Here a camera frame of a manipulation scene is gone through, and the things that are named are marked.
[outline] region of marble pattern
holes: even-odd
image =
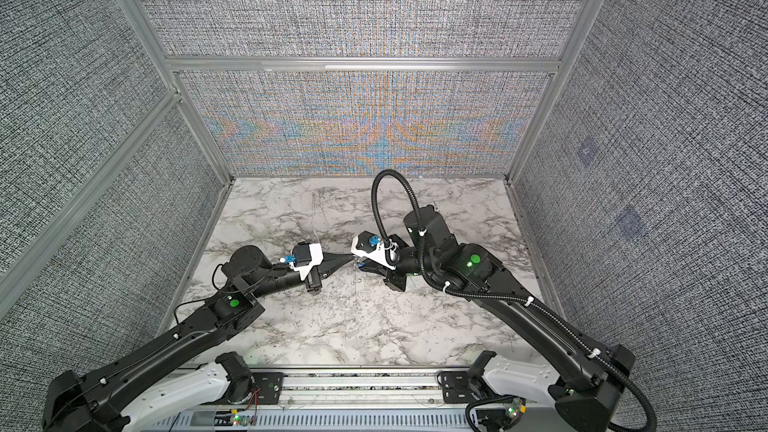
[[[260,247],[273,262],[298,242],[318,241],[328,252],[349,251],[352,237],[377,232],[370,206],[371,178],[242,178],[190,281],[185,301],[214,292],[216,264],[243,245]],[[460,242],[484,245],[533,294],[540,295],[504,185],[493,178],[419,178],[410,181],[419,204],[433,204]],[[406,238],[410,210],[400,184],[379,187],[379,210],[389,234]],[[216,283],[224,283],[217,275]],[[545,363],[541,355],[491,313],[408,278],[405,293],[359,272],[354,263],[323,281],[319,295],[303,288],[262,298],[266,312],[247,330],[196,357],[213,360],[235,350],[252,365],[455,365],[481,350],[513,360]],[[198,304],[179,309],[180,320]]]

